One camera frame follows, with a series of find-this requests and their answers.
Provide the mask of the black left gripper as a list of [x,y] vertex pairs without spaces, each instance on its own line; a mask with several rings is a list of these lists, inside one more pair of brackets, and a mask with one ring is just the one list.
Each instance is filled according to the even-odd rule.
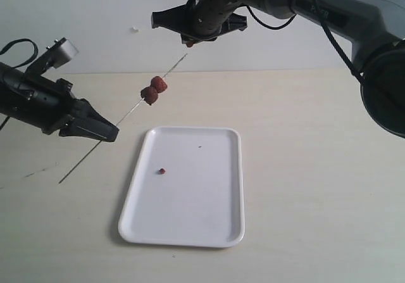
[[84,137],[115,142],[119,128],[85,99],[72,93],[73,84],[23,73],[1,63],[1,113],[41,129],[47,135]]

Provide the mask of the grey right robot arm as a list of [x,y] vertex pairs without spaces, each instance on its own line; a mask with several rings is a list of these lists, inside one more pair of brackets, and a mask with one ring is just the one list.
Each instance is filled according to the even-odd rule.
[[187,46],[244,30],[240,7],[290,24],[301,16],[322,27],[360,84],[369,116],[404,137],[404,0],[187,0],[151,15],[151,25],[180,34]]

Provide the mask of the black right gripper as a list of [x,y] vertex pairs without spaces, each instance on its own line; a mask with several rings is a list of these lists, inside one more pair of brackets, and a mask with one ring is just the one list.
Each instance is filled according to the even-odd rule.
[[247,18],[234,13],[239,6],[239,0],[187,0],[184,5],[153,12],[151,26],[180,34],[184,45],[214,42],[219,36],[247,28]]

